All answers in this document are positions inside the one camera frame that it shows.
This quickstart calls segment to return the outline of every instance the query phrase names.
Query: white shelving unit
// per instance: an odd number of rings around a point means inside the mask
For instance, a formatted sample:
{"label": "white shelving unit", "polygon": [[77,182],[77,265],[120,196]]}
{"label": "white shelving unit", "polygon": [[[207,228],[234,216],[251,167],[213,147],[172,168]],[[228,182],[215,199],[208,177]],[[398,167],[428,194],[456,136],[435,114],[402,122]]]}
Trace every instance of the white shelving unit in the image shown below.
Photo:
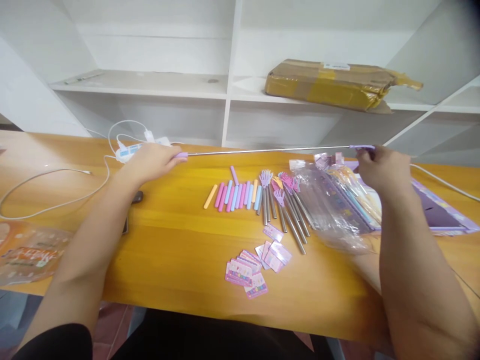
{"label": "white shelving unit", "polygon": [[[199,145],[388,143],[480,166],[478,31],[450,0],[5,0],[0,113],[33,132],[107,134],[131,119]],[[392,88],[389,115],[266,95],[287,58],[378,65],[424,88]]]}

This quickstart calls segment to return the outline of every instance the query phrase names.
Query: pastel plastic grip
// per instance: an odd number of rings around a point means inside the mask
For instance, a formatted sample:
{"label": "pastel plastic grip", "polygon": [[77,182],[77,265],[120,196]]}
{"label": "pastel plastic grip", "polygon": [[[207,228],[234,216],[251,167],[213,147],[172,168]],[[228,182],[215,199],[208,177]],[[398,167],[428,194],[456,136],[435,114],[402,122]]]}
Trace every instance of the pastel plastic grip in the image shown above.
{"label": "pastel plastic grip", "polygon": [[250,189],[248,190],[248,201],[246,203],[246,209],[250,210],[252,208],[252,196],[254,195],[254,186],[250,185]]}
{"label": "pastel plastic grip", "polygon": [[235,173],[235,169],[233,165],[230,166],[230,171],[231,171],[231,175],[233,176],[233,181],[235,182],[235,185],[238,186],[239,180],[237,179],[237,174]]}
{"label": "pastel plastic grip", "polygon": [[228,203],[226,204],[226,212],[227,213],[232,211],[232,201],[234,200],[234,192],[235,192],[234,190],[230,191],[230,197],[228,198]]}
{"label": "pastel plastic grip", "polygon": [[230,181],[228,182],[228,187],[226,188],[225,205],[227,205],[227,204],[229,203],[230,193],[232,192],[232,183],[233,183],[233,181],[230,180]]}
{"label": "pastel plastic grip", "polygon": [[230,211],[235,211],[235,204],[237,203],[238,196],[239,196],[239,186],[235,185],[235,190],[233,191],[233,199],[231,201]]}
{"label": "pastel plastic grip", "polygon": [[239,206],[238,208],[239,209],[243,209],[244,208],[244,201],[245,201],[245,190],[247,189],[247,184],[240,184],[240,189],[241,189],[241,192],[240,192],[240,203],[239,203]]}
{"label": "pastel plastic grip", "polygon": [[372,149],[375,150],[373,145],[350,145],[350,149]]}
{"label": "pastel plastic grip", "polygon": [[258,210],[260,206],[260,194],[262,193],[262,187],[259,186],[256,188],[256,198],[255,205],[253,205],[253,210]]}
{"label": "pastel plastic grip", "polygon": [[220,183],[220,188],[218,189],[218,194],[216,195],[215,199],[215,207],[218,208],[220,205],[220,199],[222,198],[222,192],[224,191],[225,184],[223,182]]}
{"label": "pastel plastic grip", "polygon": [[227,187],[223,187],[223,191],[221,193],[220,203],[218,204],[218,212],[221,213],[225,207],[225,198],[227,197]]}
{"label": "pastel plastic grip", "polygon": [[240,184],[238,186],[238,195],[236,196],[235,209],[238,209],[240,207],[240,201],[242,199],[242,189],[243,188],[244,188],[243,184]]}
{"label": "pastel plastic grip", "polygon": [[250,181],[246,182],[246,189],[245,189],[245,198],[243,199],[243,205],[247,205],[249,201],[249,192],[250,192]]}
{"label": "pastel plastic grip", "polygon": [[208,194],[208,197],[205,201],[205,205],[203,205],[203,208],[204,209],[207,209],[210,205],[210,202],[212,201],[212,198],[214,197],[214,194],[215,194],[215,190],[217,190],[219,186],[217,184],[213,185],[213,187],[211,188],[211,191],[210,191],[210,194]]}
{"label": "pastel plastic grip", "polygon": [[253,196],[251,202],[254,203],[257,199],[257,187],[259,186],[259,181],[257,179],[253,180]]}

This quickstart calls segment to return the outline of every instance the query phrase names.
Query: wooden table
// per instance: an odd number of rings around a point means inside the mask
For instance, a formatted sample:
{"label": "wooden table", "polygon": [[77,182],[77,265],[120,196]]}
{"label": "wooden table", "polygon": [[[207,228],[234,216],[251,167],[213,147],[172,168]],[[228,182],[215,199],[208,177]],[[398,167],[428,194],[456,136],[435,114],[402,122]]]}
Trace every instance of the wooden table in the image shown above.
{"label": "wooden table", "polygon": [[[2,208],[18,217],[76,199],[100,185],[106,175],[106,140],[0,131],[0,194],[45,169],[72,167],[93,176],[62,171],[41,176],[15,191]],[[218,151],[183,146],[185,151]],[[348,259],[312,236],[301,255],[290,233],[283,240],[293,253],[280,273],[263,271],[269,293],[247,299],[244,289],[224,280],[226,262],[242,249],[254,251],[268,238],[253,210],[219,213],[203,204],[212,185],[231,179],[253,180],[261,169],[287,171],[292,153],[232,154],[191,157],[171,174],[146,184],[143,202],[129,214],[123,236],[106,276],[103,299],[200,316],[325,335],[380,346],[387,337],[382,300],[349,266]],[[121,165],[109,159],[113,171]],[[480,196],[480,169],[425,165],[457,187]],[[473,221],[480,223],[480,204],[413,169],[413,176]],[[95,199],[68,205],[29,219],[32,223],[74,232]],[[279,220],[273,223],[280,227]],[[450,265],[480,319],[480,233],[438,238]],[[4,289],[43,295],[50,280]]]}

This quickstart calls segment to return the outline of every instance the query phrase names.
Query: orange plastic bag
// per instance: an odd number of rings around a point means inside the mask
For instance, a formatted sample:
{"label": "orange plastic bag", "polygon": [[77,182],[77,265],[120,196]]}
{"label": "orange plastic bag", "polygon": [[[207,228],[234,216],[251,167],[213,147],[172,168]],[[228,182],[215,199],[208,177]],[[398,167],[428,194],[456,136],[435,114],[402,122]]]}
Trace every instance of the orange plastic bag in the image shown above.
{"label": "orange plastic bag", "polygon": [[73,235],[24,221],[0,222],[0,286],[52,276]]}

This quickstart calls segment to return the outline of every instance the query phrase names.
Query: hand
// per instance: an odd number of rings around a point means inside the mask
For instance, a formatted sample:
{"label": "hand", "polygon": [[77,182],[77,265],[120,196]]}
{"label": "hand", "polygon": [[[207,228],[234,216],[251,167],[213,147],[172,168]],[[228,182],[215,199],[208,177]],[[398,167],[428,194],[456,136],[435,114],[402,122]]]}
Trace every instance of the hand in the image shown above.
{"label": "hand", "polygon": [[122,176],[131,179],[140,187],[148,181],[161,178],[178,164],[185,163],[186,157],[174,157],[180,152],[182,152],[180,146],[144,143],[121,168]]}
{"label": "hand", "polygon": [[373,160],[365,149],[360,149],[356,157],[359,165],[355,172],[379,195],[402,193],[412,189],[410,156],[375,145]]}

